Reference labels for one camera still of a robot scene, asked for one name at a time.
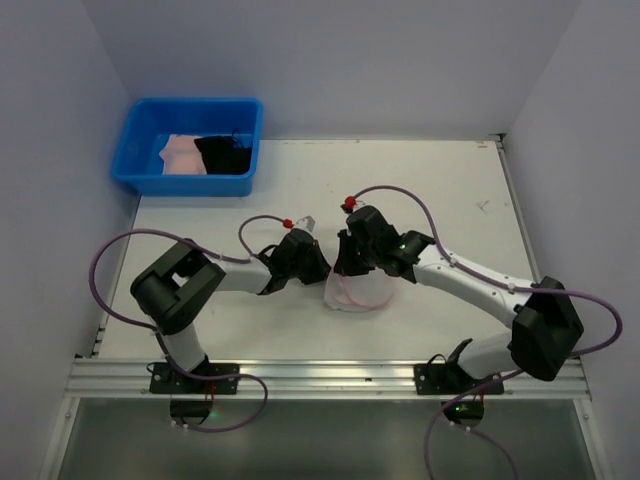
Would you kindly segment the white mesh laundry bag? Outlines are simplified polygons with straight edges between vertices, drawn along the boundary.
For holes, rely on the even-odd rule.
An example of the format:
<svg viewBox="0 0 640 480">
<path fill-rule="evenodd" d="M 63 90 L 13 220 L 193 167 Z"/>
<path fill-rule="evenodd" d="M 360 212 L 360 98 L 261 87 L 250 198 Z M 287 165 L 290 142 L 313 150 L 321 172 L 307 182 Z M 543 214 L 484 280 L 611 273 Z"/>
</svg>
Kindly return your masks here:
<svg viewBox="0 0 640 480">
<path fill-rule="evenodd" d="M 386 307 L 395 291 L 395 281 L 382 270 L 350 277 L 331 272 L 325 283 L 324 302 L 336 311 L 364 313 Z"/>
</svg>

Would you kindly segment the black garment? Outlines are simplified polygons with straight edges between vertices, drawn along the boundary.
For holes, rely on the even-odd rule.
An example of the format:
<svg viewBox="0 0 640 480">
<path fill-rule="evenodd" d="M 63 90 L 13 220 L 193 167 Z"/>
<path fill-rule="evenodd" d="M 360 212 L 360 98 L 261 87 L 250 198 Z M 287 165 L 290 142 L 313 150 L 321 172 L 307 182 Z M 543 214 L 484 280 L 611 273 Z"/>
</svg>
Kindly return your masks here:
<svg viewBox="0 0 640 480">
<path fill-rule="evenodd" d="M 197 138 L 194 144 L 209 175 L 239 176 L 250 169 L 252 148 L 244 143 L 237 129 L 230 135 Z"/>
</svg>

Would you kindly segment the pink bra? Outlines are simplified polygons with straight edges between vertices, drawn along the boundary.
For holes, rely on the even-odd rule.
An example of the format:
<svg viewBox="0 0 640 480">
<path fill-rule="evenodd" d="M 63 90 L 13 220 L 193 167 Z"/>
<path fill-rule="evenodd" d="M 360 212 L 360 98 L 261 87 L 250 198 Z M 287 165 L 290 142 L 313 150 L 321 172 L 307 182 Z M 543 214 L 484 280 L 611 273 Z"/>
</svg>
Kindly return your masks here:
<svg viewBox="0 0 640 480">
<path fill-rule="evenodd" d="M 171 134 L 159 152 L 164 175 L 206 175 L 202 155 L 195 141 L 200 136 Z"/>
</svg>

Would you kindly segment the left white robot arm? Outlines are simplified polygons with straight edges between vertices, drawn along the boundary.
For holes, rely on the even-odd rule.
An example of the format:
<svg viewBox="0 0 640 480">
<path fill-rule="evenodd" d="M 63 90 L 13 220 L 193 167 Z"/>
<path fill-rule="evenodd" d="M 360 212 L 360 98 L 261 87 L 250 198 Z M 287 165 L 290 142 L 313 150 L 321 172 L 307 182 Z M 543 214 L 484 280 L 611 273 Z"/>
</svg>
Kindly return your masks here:
<svg viewBox="0 0 640 480">
<path fill-rule="evenodd" d="M 194 241 L 179 238 L 135 278 L 130 293 L 152 320 L 174 371 L 202 381 L 209 358 L 194 322 L 216 292 L 271 295 L 291 280 L 322 283 L 330 270 L 319 242 L 302 227 L 292 228 L 279 243 L 246 260 L 216 258 Z"/>
</svg>

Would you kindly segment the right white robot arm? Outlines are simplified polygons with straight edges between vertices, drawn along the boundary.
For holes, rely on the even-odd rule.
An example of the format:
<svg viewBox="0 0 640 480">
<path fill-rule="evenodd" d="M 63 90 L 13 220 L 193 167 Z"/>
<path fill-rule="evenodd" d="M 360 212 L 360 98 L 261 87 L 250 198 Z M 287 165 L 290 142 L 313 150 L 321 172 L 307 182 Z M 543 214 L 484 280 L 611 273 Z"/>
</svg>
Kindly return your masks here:
<svg viewBox="0 0 640 480">
<path fill-rule="evenodd" d="M 381 270 L 387 276 L 446 292 L 494 317 L 504 331 L 485 339 L 463 340 L 445 362 L 426 376 L 440 389 L 459 392 L 494 375 L 522 370 L 552 381 L 569 358 L 584 327 L 561 282 L 539 284 L 509 278 L 497 286 L 497 272 L 447 259 L 433 237 L 399 233 L 382 213 L 349 197 L 341 206 L 346 227 L 338 234 L 334 270 L 343 277 Z"/>
</svg>

